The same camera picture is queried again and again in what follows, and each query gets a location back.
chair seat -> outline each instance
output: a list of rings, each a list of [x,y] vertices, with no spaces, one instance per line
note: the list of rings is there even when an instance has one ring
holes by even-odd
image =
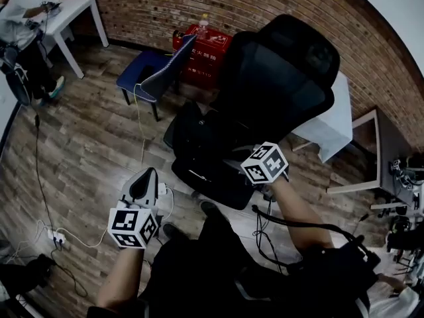
[[[133,93],[134,85],[141,83],[141,81],[138,81],[138,77],[140,77],[143,69],[147,66],[152,66],[153,70],[151,74],[155,74],[164,68],[170,59],[171,57],[151,50],[141,52],[117,79],[118,87]],[[143,97],[143,95],[139,95],[140,92],[142,92],[140,89],[136,89],[136,94],[139,97]]]

white table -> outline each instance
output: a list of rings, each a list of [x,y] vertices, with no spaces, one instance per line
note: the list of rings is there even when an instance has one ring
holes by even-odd
[[[54,38],[77,77],[82,79],[84,77],[84,73],[81,71],[81,68],[78,66],[77,62],[69,51],[69,48],[66,46],[61,32],[79,14],[81,14],[82,11],[90,7],[91,14],[93,14],[94,23],[97,27],[97,31],[99,32],[101,42],[103,43],[104,47],[108,47],[109,43],[106,38],[105,29],[101,23],[99,10],[97,9],[95,0],[60,0],[60,2],[62,3],[60,5],[62,10],[58,15],[48,18],[46,35],[52,36]]]
[[[334,105],[323,114],[300,125],[294,131],[297,136],[308,140],[306,144],[293,148],[299,150],[312,142],[320,147],[319,158],[326,162],[352,141],[352,111],[346,76],[339,72],[331,87]]]

blue chair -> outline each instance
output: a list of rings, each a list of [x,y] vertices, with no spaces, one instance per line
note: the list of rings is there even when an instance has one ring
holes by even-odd
[[[141,52],[117,80],[127,104],[130,105],[127,92],[135,93],[137,97],[152,105],[154,118],[159,121],[156,103],[173,81],[176,82],[178,93],[179,75],[190,57],[195,38],[196,35],[185,35],[183,45],[172,57],[153,51]]]

laminate floor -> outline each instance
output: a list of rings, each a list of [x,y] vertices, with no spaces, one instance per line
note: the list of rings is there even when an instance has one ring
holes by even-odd
[[[115,86],[118,75],[138,52],[112,45],[103,48],[73,44],[71,48],[85,77],[78,79],[61,54],[54,52],[51,55],[54,72],[65,75],[67,81],[57,101],[38,109],[41,119],[38,164],[54,226],[63,227],[93,245],[99,242],[105,230],[109,209],[116,206],[121,187],[140,170],[143,137],[138,127],[136,106],[134,102],[128,106],[121,90]],[[190,90],[188,86],[182,86],[183,94],[190,94]],[[169,221],[195,238],[205,216],[198,206],[198,199],[190,196],[193,190],[172,173],[174,155],[162,141],[165,130],[184,101],[183,96],[174,95],[172,90],[167,92],[158,106],[161,118],[158,123],[153,119],[150,105],[139,101],[138,106],[146,139],[143,168],[156,168],[160,182],[174,190],[175,209]],[[48,224],[35,172],[35,139],[34,111],[21,107],[0,162],[0,229],[15,247],[22,240],[34,239],[37,220],[42,219]],[[354,182],[364,177],[365,165],[360,163],[358,153],[346,149],[322,164],[314,146],[293,153],[290,140],[295,139],[290,136],[280,145],[290,163],[292,184],[324,221],[352,232],[358,219],[371,213],[369,206],[374,201],[373,194],[363,191],[330,196],[325,189],[330,184],[345,184],[348,180]],[[260,194],[254,195],[253,203],[263,208],[267,206]],[[162,196],[158,206],[163,214],[169,213],[170,195]],[[256,217],[251,206],[244,211],[220,208],[254,259],[273,267],[257,251],[252,236]],[[276,206],[273,205],[272,210],[278,214]],[[387,229],[386,219],[371,216],[358,226],[356,233],[366,235],[368,246],[382,246]],[[267,232],[281,260],[299,259],[286,228],[269,224]],[[37,288],[30,296],[53,317],[84,317],[119,251],[108,235],[97,248],[87,248],[70,235],[66,238],[63,251],[54,255],[60,265],[72,271],[88,296],[78,296],[73,281],[59,269],[54,270],[46,288]],[[160,238],[166,240],[162,232]],[[341,237],[335,235],[334,238],[336,245],[344,243]],[[35,245],[20,255],[41,252],[49,255],[53,248],[52,241],[43,233]],[[159,248],[159,242],[153,240],[146,251],[147,261],[152,262]],[[271,252],[266,244],[264,250]],[[140,290],[146,285],[149,271],[145,264]]]

plastic bottle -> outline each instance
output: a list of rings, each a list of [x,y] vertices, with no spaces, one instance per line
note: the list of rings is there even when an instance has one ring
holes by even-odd
[[[207,20],[207,14],[204,13],[201,16],[199,21],[199,29],[197,30],[197,37],[199,39],[205,39],[207,34],[207,25],[209,25],[209,21]]]

